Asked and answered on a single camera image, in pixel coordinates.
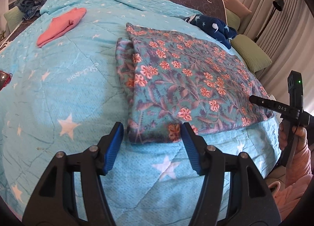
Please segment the pink sleeve right forearm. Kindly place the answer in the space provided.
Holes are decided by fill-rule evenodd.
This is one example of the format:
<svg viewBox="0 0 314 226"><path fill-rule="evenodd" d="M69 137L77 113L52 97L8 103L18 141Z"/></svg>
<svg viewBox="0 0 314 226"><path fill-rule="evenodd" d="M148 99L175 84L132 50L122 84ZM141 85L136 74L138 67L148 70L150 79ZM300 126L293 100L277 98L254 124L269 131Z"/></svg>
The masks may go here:
<svg viewBox="0 0 314 226"><path fill-rule="evenodd" d="M292 165L286 170L285 188L281 189L279 181L269 185L282 220L296 207L313 177L308 142L303 138L299 142L302 143L302 148L296 149Z"/></svg>

